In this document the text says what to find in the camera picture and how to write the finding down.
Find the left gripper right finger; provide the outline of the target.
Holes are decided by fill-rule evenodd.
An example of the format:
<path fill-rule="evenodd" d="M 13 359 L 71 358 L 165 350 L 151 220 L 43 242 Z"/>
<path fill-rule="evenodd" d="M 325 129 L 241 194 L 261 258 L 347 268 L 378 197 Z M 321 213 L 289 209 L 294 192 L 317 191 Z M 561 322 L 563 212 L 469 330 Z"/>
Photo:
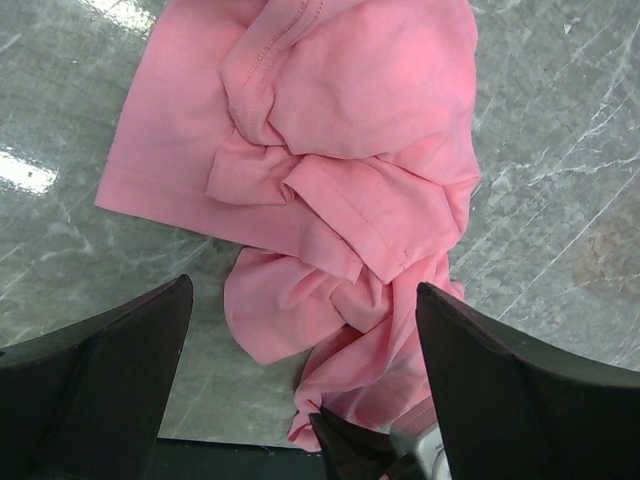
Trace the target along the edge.
<path fill-rule="evenodd" d="M 638 478 L 637 372 L 554 347 L 427 283 L 416 320 L 453 478 Z"/>

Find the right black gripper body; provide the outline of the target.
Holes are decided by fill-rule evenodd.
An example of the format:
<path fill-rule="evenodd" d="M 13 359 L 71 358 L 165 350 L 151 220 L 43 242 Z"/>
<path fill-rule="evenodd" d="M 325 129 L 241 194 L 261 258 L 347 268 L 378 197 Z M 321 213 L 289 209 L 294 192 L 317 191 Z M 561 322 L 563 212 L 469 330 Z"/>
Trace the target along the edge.
<path fill-rule="evenodd" d="M 351 424 L 324 407 L 311 414 L 309 420 L 321 447 L 328 479 L 420 478 L 416 458 L 397 454 L 388 434 Z"/>

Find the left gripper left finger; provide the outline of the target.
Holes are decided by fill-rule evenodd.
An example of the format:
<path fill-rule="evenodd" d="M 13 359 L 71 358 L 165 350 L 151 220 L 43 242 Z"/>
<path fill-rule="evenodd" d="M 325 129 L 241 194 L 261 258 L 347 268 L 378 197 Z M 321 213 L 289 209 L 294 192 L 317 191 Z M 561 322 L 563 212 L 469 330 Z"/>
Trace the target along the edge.
<path fill-rule="evenodd" d="M 181 275 L 2 348 L 2 478 L 145 478 L 192 308 Z"/>

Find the pink t shirt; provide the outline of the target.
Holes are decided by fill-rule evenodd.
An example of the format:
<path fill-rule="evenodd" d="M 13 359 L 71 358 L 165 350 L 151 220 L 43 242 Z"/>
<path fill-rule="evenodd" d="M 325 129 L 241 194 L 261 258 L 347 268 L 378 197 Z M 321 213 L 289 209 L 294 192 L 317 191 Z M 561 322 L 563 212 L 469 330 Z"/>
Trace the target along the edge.
<path fill-rule="evenodd" d="M 416 289 L 463 294 L 476 45 L 466 1 L 172 1 L 151 33 L 96 203 L 241 245 L 226 321 L 260 364 L 309 353 L 304 450 L 321 408 L 382 429 L 430 394 Z"/>

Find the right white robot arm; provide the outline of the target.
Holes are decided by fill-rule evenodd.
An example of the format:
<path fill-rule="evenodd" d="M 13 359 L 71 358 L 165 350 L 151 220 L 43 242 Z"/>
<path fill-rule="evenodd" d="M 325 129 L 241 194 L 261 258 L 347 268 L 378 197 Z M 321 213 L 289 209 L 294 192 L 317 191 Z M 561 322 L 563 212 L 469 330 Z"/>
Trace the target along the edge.
<path fill-rule="evenodd" d="M 329 479 L 450 479 L 430 398 L 402 415 L 387 433 L 349 423 L 322 408 L 309 416 Z"/>

